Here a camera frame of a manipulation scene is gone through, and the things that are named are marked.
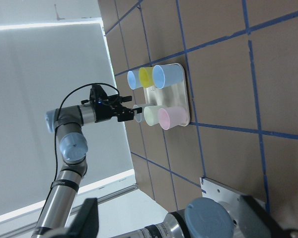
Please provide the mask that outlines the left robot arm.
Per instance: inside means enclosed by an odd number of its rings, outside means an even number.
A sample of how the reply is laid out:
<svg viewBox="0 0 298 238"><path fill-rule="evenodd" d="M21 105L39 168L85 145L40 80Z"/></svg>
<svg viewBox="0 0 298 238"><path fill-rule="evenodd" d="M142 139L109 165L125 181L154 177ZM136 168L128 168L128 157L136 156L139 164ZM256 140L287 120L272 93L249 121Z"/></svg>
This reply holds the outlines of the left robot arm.
<svg viewBox="0 0 298 238"><path fill-rule="evenodd" d="M63 166L52 182L50 192L39 216L32 237L41 238L46 232L64 227L70 215L79 185L87 172L87 140L82 126L116 117L119 122L132 120L134 110L122 106L131 96L119 97L111 106L91 96L81 105L48 112L48 125L59 142Z"/></svg>

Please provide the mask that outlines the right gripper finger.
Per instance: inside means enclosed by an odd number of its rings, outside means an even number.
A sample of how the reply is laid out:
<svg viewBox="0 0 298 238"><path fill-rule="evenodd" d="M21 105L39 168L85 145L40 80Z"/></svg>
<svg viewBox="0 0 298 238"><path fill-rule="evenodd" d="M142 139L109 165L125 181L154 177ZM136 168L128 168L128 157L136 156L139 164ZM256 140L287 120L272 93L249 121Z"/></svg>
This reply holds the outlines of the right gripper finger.
<svg viewBox="0 0 298 238"><path fill-rule="evenodd" d="M66 231L66 238L96 238L99 231L97 198L87 198L70 228Z"/></svg>

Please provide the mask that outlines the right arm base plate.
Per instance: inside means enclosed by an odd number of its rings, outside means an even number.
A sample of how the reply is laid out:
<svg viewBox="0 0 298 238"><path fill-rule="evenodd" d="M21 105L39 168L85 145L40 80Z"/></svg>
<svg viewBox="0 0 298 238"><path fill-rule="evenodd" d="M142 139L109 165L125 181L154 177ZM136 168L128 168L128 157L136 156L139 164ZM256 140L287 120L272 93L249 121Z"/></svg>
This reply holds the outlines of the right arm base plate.
<svg viewBox="0 0 298 238"><path fill-rule="evenodd" d="M242 201L245 193L207 177L200 178L200 186L203 197L213 200L213 202L204 202L207 213L219 212L222 215L226 210L233 218L247 214L247 203Z"/></svg>

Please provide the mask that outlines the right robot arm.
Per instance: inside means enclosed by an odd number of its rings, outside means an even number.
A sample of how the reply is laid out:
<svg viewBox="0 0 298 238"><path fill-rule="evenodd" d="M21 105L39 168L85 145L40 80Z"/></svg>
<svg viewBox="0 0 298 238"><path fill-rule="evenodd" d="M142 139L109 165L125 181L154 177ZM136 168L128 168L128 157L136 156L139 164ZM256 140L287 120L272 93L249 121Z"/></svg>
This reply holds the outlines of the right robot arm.
<svg viewBox="0 0 298 238"><path fill-rule="evenodd" d="M200 197L185 209L167 213L163 222L122 234L123 238L298 238L283 229L260 204L242 195L237 206Z"/></svg>

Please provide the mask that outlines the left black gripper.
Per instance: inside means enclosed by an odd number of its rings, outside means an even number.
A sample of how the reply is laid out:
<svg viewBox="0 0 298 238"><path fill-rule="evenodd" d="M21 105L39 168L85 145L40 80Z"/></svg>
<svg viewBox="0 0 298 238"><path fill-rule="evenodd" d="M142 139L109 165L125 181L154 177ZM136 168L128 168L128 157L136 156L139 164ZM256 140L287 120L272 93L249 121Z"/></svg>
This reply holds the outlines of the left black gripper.
<svg viewBox="0 0 298 238"><path fill-rule="evenodd" d="M121 104L132 101L132 96L111 96L113 105L105 105L98 101L94 103L95 123L110 120L112 117L117 117L118 122L130 121L134 119L135 112L132 109L121 111Z"/></svg>

